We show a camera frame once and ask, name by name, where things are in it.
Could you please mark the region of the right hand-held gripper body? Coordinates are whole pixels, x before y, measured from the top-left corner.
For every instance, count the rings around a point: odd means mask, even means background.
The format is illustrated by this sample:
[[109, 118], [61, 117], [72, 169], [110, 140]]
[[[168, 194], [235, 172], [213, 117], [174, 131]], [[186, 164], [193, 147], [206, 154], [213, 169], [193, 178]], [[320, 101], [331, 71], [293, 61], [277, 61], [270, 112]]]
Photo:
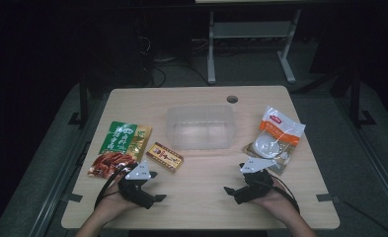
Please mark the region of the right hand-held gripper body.
[[233, 196], [238, 204], [264, 197], [271, 190], [273, 180], [267, 170], [271, 163], [271, 160], [252, 157], [245, 162], [243, 172], [240, 172], [244, 176], [246, 186], [236, 190]]

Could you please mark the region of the white orange snack packet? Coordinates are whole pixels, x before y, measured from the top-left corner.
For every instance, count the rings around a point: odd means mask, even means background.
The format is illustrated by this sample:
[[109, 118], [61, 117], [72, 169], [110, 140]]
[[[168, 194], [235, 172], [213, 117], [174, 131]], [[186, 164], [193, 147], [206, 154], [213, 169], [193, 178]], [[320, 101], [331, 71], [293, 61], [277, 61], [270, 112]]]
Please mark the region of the white orange snack packet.
[[295, 121], [281, 111], [267, 106], [262, 117], [256, 139], [244, 147], [244, 152], [252, 158], [269, 160], [269, 168], [281, 175], [306, 125]]

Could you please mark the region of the person's right hand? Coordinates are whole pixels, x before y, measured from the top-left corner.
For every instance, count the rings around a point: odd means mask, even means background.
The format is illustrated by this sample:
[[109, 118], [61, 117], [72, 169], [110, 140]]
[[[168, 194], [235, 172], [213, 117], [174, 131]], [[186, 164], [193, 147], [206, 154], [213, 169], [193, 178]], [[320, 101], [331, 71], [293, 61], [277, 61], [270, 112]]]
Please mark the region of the person's right hand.
[[252, 203], [261, 206], [281, 222], [291, 220], [298, 214], [293, 204], [274, 190], [269, 191], [264, 197], [253, 199]]

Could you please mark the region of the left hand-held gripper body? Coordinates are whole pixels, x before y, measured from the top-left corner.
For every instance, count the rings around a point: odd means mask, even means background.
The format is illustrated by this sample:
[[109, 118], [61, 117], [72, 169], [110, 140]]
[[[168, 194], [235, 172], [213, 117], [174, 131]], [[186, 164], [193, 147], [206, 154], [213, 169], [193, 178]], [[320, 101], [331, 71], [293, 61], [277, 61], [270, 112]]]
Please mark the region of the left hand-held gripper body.
[[155, 202], [155, 197], [145, 192], [142, 186], [150, 180], [147, 161], [137, 164], [119, 182], [119, 194], [141, 207], [149, 209]]

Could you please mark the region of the person's left hand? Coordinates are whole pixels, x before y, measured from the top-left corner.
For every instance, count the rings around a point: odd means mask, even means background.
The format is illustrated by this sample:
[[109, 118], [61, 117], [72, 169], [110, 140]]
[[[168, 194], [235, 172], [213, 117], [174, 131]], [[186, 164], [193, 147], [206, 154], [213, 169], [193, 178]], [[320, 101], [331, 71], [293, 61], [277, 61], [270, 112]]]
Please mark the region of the person's left hand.
[[97, 205], [95, 212], [97, 216], [114, 219], [125, 211], [137, 208], [137, 204], [124, 199], [118, 190], [117, 182], [113, 182], [106, 191], [106, 194]]

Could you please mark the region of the green snack packet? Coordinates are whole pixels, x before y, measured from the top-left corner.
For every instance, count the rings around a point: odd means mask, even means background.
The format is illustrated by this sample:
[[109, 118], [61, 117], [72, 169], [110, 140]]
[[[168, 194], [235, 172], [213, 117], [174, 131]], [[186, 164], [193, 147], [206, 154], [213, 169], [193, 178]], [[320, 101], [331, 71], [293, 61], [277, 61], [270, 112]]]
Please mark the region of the green snack packet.
[[151, 126], [113, 121], [88, 176], [108, 179], [118, 168], [140, 162], [151, 132]]

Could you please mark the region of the clear plastic box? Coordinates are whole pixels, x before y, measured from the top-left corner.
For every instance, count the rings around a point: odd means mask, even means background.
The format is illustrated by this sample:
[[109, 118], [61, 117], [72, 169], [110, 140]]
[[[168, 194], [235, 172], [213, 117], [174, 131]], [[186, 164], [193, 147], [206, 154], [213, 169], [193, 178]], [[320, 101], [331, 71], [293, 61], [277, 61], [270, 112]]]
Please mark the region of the clear plastic box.
[[235, 137], [228, 105], [178, 106], [167, 111], [166, 136], [177, 150], [226, 149]]

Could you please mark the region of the small gold red packet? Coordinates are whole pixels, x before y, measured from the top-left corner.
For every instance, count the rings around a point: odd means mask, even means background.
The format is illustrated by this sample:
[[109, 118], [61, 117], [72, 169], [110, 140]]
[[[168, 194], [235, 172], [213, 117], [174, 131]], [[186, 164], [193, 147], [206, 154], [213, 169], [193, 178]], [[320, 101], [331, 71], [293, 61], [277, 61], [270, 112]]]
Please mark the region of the small gold red packet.
[[146, 155], [171, 173], [175, 173], [184, 163], [183, 156], [159, 142], [155, 142]]

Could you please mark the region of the white metal stand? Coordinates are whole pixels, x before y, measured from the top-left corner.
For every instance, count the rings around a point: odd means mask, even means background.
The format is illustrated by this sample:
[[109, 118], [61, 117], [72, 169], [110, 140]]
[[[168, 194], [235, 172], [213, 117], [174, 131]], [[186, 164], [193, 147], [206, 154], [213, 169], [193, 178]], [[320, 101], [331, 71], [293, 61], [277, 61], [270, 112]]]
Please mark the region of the white metal stand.
[[216, 22], [214, 13], [209, 13], [208, 24], [208, 54], [207, 54], [207, 82], [216, 83], [214, 63], [214, 41], [223, 39], [285, 39], [282, 50], [277, 52], [277, 58], [290, 84], [296, 82], [287, 56], [298, 26], [301, 10], [294, 12], [290, 21], [270, 22]]

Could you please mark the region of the black metal post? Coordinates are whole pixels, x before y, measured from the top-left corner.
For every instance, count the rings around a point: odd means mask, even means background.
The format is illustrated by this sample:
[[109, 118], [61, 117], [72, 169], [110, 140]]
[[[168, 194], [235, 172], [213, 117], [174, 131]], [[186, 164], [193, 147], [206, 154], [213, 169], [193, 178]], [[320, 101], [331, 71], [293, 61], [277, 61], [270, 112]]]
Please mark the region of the black metal post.
[[68, 123], [83, 127], [89, 116], [88, 87], [85, 75], [82, 75], [79, 80], [79, 108], [80, 112], [73, 113]]
[[359, 109], [360, 77], [354, 69], [351, 73], [349, 116], [351, 122], [361, 128], [363, 125], [375, 125], [375, 120], [369, 111]]

